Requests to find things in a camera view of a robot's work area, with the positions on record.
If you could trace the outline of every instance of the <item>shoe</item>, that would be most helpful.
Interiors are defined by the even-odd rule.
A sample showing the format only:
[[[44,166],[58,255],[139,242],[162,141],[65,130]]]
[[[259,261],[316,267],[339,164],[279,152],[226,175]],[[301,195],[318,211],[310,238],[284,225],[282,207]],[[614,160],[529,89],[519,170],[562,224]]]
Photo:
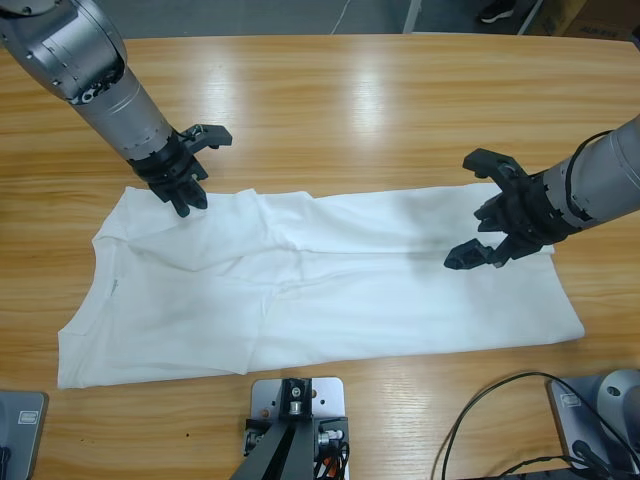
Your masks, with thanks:
[[[495,0],[480,12],[478,20],[482,23],[493,23],[501,18],[509,18],[513,15],[515,6],[516,0]]]

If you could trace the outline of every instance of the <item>black cable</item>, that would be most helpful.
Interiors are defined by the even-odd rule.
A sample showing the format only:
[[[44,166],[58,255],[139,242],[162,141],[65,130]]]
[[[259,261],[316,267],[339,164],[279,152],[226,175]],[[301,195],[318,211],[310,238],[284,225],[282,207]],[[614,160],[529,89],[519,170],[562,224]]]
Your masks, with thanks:
[[[539,462],[550,462],[551,460],[562,460],[566,463],[577,463],[579,465],[583,465],[585,467],[593,467],[593,465],[591,465],[590,463],[585,462],[584,460],[580,460],[579,458],[575,458],[575,457],[571,457],[568,455],[553,455],[553,456],[549,456],[549,457],[537,457],[537,458],[532,458],[531,460],[525,460],[523,462],[520,462],[517,465],[514,465],[511,468],[508,468],[507,470],[505,470],[504,472],[502,472],[500,475],[498,475],[497,477],[495,477],[495,480],[501,480],[502,478],[506,477],[507,475],[511,475],[512,473],[515,473],[516,471],[520,470],[522,467],[525,467],[527,465],[531,465],[533,463],[539,463]]]
[[[616,440],[618,440],[620,445],[622,445],[622,447],[629,453],[629,455],[631,455],[631,459],[633,460],[633,463],[636,465],[638,470],[640,470],[640,459],[638,459],[638,456],[633,451],[631,446],[627,443],[627,441],[624,438],[622,438],[622,436],[609,424],[609,422],[607,422],[604,418],[602,418],[602,416],[597,412],[597,410],[594,407],[592,407],[589,404],[589,402],[587,402],[585,400],[585,398],[582,395],[580,395],[571,385],[569,385],[564,380],[561,380],[560,378],[558,378],[558,377],[556,377],[554,375],[551,375],[549,373],[544,373],[544,372],[524,372],[524,373],[519,373],[517,375],[513,375],[511,377],[508,377],[508,378],[506,378],[504,380],[499,381],[498,383],[495,383],[495,384],[491,385],[490,387],[485,388],[480,393],[476,394],[465,405],[465,407],[462,409],[462,411],[458,415],[458,418],[456,419],[455,423],[453,424],[453,427],[451,428],[451,433],[449,435],[449,443],[447,444],[447,450],[446,450],[445,455],[444,455],[444,460],[442,461],[442,475],[441,475],[441,479],[442,480],[446,480],[447,465],[449,463],[449,457],[451,456],[451,450],[453,449],[453,442],[454,442],[454,440],[456,438],[456,434],[458,433],[458,430],[460,429],[460,424],[462,423],[462,420],[467,415],[467,413],[469,413],[469,410],[471,410],[471,408],[473,408],[473,406],[476,403],[478,403],[485,396],[487,396],[489,393],[493,392],[497,388],[500,388],[501,386],[503,386],[503,385],[505,385],[507,383],[511,383],[511,382],[513,382],[515,380],[519,380],[521,378],[534,377],[534,376],[544,377],[544,378],[549,378],[551,380],[554,380],[554,381],[558,382],[560,385],[562,385],[570,393],[573,393],[584,404],[584,406],[587,407],[587,409],[600,421],[600,423],[602,423],[602,425],[604,425],[604,427],[607,430],[609,430],[609,432],[611,432],[611,434],[616,438]]]
[[[573,166],[576,163],[576,160],[578,159],[578,157],[580,156],[580,154],[582,153],[582,150],[584,150],[584,148],[592,141],[595,140],[598,137],[602,137],[604,135],[608,135],[609,133],[613,132],[613,130],[605,130],[604,132],[600,132],[600,133],[596,133],[595,135],[592,135],[591,137],[587,138],[584,142],[582,142],[578,148],[576,149],[575,153],[571,156],[571,160],[569,160],[569,164],[567,165],[567,174],[564,177],[564,191],[566,194],[566,202],[567,202],[567,207],[569,208],[569,211],[571,213],[573,213],[576,217],[587,221],[587,220],[591,220],[591,217],[587,214],[587,212],[580,210],[578,208],[578,206],[575,204],[575,202],[573,201],[573,198],[571,197],[571,189],[572,189],[572,185],[571,185],[571,180],[572,180],[572,175],[573,175]]]
[[[10,458],[11,450],[9,450],[9,447],[0,447],[0,480],[4,480],[7,477],[7,464]]]

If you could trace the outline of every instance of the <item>metal bracket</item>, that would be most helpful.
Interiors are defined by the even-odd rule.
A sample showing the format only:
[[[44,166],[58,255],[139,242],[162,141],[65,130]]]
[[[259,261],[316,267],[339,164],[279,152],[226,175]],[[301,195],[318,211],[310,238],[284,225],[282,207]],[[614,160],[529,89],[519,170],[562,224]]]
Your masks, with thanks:
[[[232,480],[315,478],[317,470],[326,468],[318,462],[327,452],[348,442],[344,415],[339,378],[257,381],[243,442],[247,459]],[[341,478],[348,480],[348,467]]]

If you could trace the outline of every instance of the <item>gray device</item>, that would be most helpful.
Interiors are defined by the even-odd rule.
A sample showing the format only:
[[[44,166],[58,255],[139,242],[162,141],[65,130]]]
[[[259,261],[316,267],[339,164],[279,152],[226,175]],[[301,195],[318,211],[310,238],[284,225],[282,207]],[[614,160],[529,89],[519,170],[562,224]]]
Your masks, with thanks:
[[[189,206],[207,208],[198,184],[207,173],[193,155],[230,145],[231,135],[214,125],[178,133],[127,66],[122,38],[92,0],[0,0],[0,39],[180,216]]]
[[[617,370],[608,375],[562,378],[640,454],[640,371]],[[639,473],[629,453],[572,392],[556,381],[548,383],[551,405],[567,455],[591,456],[595,463],[618,471]],[[582,465],[573,465],[584,469]]]
[[[0,391],[0,479],[31,478],[48,397],[42,392]]]

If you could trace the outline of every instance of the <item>screw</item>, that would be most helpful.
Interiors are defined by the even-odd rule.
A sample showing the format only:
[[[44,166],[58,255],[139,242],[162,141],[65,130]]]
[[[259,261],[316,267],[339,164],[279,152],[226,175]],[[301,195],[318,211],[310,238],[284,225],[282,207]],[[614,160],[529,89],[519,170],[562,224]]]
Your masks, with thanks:
[[[289,415],[301,415],[302,402],[291,402],[289,404]]]

